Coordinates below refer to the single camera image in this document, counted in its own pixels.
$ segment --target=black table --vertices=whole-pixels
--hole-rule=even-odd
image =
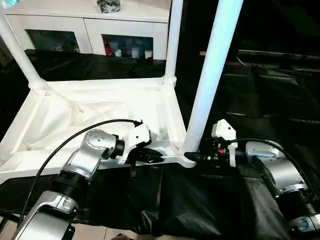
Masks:
[[[108,58],[93,54],[28,52],[47,81],[154,78],[165,62]],[[177,65],[175,87],[181,114],[188,125],[203,58]],[[16,63],[3,68],[0,95],[3,137],[27,96],[27,80]],[[279,69],[226,66],[212,105],[204,137],[224,118],[238,137],[280,143],[296,159],[320,169],[318,76]],[[309,169],[305,172],[319,186]],[[43,176],[31,207],[50,185]],[[0,186],[0,212],[20,213],[33,178],[10,179]],[[288,239],[285,221],[268,189],[246,166],[238,170],[184,169],[175,164],[139,167],[129,178],[126,168],[98,171],[77,223],[169,234],[198,239]]]

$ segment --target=floor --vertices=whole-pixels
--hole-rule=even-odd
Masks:
[[[17,224],[9,221],[2,233],[0,240],[10,240],[16,230]],[[111,240],[118,234],[127,235],[135,240],[191,240],[186,237],[174,237],[163,235],[161,237],[153,237],[149,235],[138,235],[132,231],[106,228],[104,226],[89,226],[83,224],[74,224],[75,234],[72,240]]]

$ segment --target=white plastic tray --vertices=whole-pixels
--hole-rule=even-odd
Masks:
[[[66,138],[92,124],[110,119],[143,120],[155,148],[178,156],[186,137],[172,83],[163,78],[48,82],[50,90],[31,89],[0,143],[0,183],[33,176],[49,154]],[[99,128],[123,137],[131,123]],[[83,135],[68,143],[44,174],[57,173],[80,146]],[[112,161],[102,168],[112,167]]]

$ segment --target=white cabinet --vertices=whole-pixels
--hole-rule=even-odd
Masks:
[[[145,51],[153,51],[153,59],[166,59],[166,23],[88,18],[84,22],[94,54],[106,55],[106,44],[113,42],[123,57],[130,57],[128,47],[136,46],[140,57],[145,57]]]
[[[131,57],[133,47],[140,58],[152,51],[165,60],[171,2],[121,3],[119,12],[101,13],[96,0],[24,0],[5,13],[23,49],[106,55],[117,45],[122,57]]]
[[[91,54],[82,18],[57,16],[7,15],[7,20],[23,49],[78,50]]]

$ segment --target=items on cabinet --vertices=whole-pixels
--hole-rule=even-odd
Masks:
[[[96,4],[103,14],[116,13],[121,7],[120,0],[97,0]]]
[[[102,35],[105,53],[110,57],[153,57],[153,38],[140,36]]]

